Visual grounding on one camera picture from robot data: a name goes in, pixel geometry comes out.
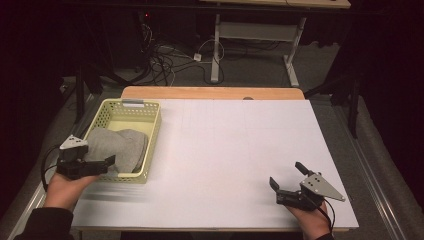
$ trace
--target black wire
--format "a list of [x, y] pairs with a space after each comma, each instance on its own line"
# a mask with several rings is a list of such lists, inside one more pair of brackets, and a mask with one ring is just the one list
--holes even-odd
[[48, 167], [46, 170], [44, 170], [44, 176], [46, 175], [47, 171], [49, 171], [50, 169], [52, 169], [52, 168], [54, 168], [54, 167], [57, 167], [57, 164], [55, 164], [55, 165], [53, 165], [53, 166], [50, 166], [50, 167]]
[[327, 201], [327, 199], [324, 199], [324, 200], [325, 200], [326, 203], [328, 203], [328, 206], [330, 206], [331, 211], [333, 212], [333, 223], [331, 224], [331, 228], [330, 228], [331, 231], [333, 231], [334, 223], [336, 222], [336, 212], [334, 212], [334, 208], [333, 208], [333, 206], [331, 206], [330, 202]]
[[213, 60], [218, 65], [218, 68], [219, 68], [219, 71], [221, 72], [222, 78], [221, 78], [221, 81], [220, 81], [219, 80], [219, 76], [218, 76], [218, 81], [216, 83], [213, 83], [213, 82], [206, 82], [206, 83], [207, 84], [210, 84], [210, 85], [218, 85], [218, 84], [221, 84], [221, 83], [224, 82], [224, 79], [225, 79], [225, 77], [224, 77], [224, 69], [222, 69], [221, 64], [219, 64], [219, 62], [218, 62], [218, 60], [216, 60], [215, 56], [213, 57]]
[[179, 67], [182, 67], [182, 66], [186, 66], [186, 65], [191, 64], [191, 63], [197, 63], [197, 62], [196, 62], [196, 60], [192, 60], [190, 62], [186, 62], [186, 63], [180, 64], [180, 65], [176, 65], [176, 66], [174, 66], [174, 68], [179, 68]]
[[[330, 233], [332, 233], [333, 232], [334, 222], [331, 222], [331, 219], [328, 216], [328, 214], [326, 212], [324, 212], [324, 210], [322, 210], [320, 206], [316, 205], [315, 202], [312, 201], [312, 199], [310, 199], [308, 196], [306, 196], [306, 195], [303, 195], [303, 196], [305, 197], [306, 200], [308, 200], [310, 203], [312, 203], [312, 205], [314, 205], [316, 207], [316, 209], [318, 209], [318, 211], [320, 211], [320, 213], [322, 213], [322, 215], [327, 219], [327, 221], [328, 221], [328, 228], [330, 229]], [[333, 219], [335, 220], [336, 213], [334, 212], [333, 206], [331, 206], [331, 204], [330, 204], [330, 207], [331, 207], [331, 210], [333, 211], [333, 217], [334, 217]]]
[[159, 71], [152, 70], [152, 79], [151, 79], [151, 80], [149, 80], [149, 81], [146, 81], [146, 82], [138, 83], [137, 85], [138, 85], [138, 86], [149, 86], [149, 85], [156, 85], [156, 86], [158, 86], [158, 83], [160, 83], [161, 81], [163, 81], [163, 80], [164, 80], [164, 78], [157, 80], [157, 78], [158, 78], [159, 76], [161, 76], [161, 74], [160, 74], [160, 72], [159, 72]]
[[174, 71], [174, 73], [178, 73], [178, 72], [184, 71], [184, 70], [189, 69], [189, 68], [200, 68], [200, 69], [203, 71], [203, 81], [204, 81], [205, 83], [209, 84], [209, 83], [206, 81], [206, 70], [205, 70], [205, 68], [203, 68], [202, 66], [197, 66], [197, 65], [194, 65], [194, 66], [188, 66], [188, 67], [185, 67], [185, 68], [182, 68], [182, 69], [176, 70], [176, 71]]
[[163, 75], [163, 78], [161, 78], [160, 80], [154, 81], [154, 83], [155, 83], [155, 85], [158, 85], [158, 83], [165, 81], [165, 86], [167, 86], [168, 85], [168, 78], [167, 77], [169, 76], [169, 74], [171, 72], [172, 60], [170, 60], [170, 58], [168, 58], [168, 57], [161, 56], [159, 53], [157, 53], [157, 55], [158, 56], [154, 57], [153, 59], [154, 59], [154, 64], [159, 65], [160, 71], [156, 71], [152, 67], [153, 72], [158, 73], [157, 77], [160, 76], [160, 75]]
[[43, 159], [41, 160], [41, 182], [43, 183], [43, 188], [44, 188], [44, 191], [46, 191], [47, 192], [47, 188], [48, 188], [48, 184], [47, 184], [47, 182], [46, 182], [46, 172], [47, 172], [47, 170], [48, 169], [50, 169], [50, 168], [47, 168], [46, 170], [45, 170], [45, 168], [46, 168], [46, 161], [47, 161], [47, 158], [49, 157], [49, 155], [55, 150], [55, 149], [58, 149], [60, 147], [60, 145], [59, 144], [57, 144], [57, 145], [54, 145], [54, 146], [52, 146], [49, 150], [47, 150], [47, 152], [46, 152], [46, 154], [44, 154], [44, 157], [43, 157]]

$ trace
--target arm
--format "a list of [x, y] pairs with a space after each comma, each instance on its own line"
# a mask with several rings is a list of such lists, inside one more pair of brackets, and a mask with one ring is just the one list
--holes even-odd
[[[305, 240], [332, 240], [328, 221], [318, 210], [303, 211], [293, 207], [287, 209], [297, 218]], [[321, 209], [327, 212], [325, 203], [322, 203]]]
[[55, 173], [50, 180], [42, 208], [34, 209], [24, 232], [15, 240], [72, 239], [69, 235], [72, 210], [83, 190], [98, 177], [69, 180]]

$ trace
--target plastic basket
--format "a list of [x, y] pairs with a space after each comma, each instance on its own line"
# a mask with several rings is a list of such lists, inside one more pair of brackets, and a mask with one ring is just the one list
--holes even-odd
[[105, 99], [99, 107], [84, 140], [96, 127], [111, 131], [132, 129], [143, 132], [149, 141], [141, 169], [137, 173], [102, 174], [99, 181], [119, 183], [146, 183], [161, 125], [160, 104], [133, 99]]

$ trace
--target folded towel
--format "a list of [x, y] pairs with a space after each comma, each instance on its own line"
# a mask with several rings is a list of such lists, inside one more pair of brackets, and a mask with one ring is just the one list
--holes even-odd
[[132, 129], [111, 131], [94, 128], [87, 137], [88, 153], [84, 160], [103, 161], [115, 155], [115, 164], [109, 171], [132, 173], [141, 167], [147, 148], [148, 137]]

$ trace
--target hand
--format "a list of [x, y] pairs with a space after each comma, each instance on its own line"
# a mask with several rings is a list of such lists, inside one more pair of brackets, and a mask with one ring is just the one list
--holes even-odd
[[[286, 206], [286, 208], [297, 218], [304, 240], [317, 239], [330, 233], [329, 222], [318, 209], [303, 211], [293, 207]], [[322, 203], [320, 208], [327, 213], [325, 202]]]
[[55, 173], [50, 179], [43, 207], [64, 208], [72, 211], [82, 191], [99, 176], [88, 176], [77, 180]]

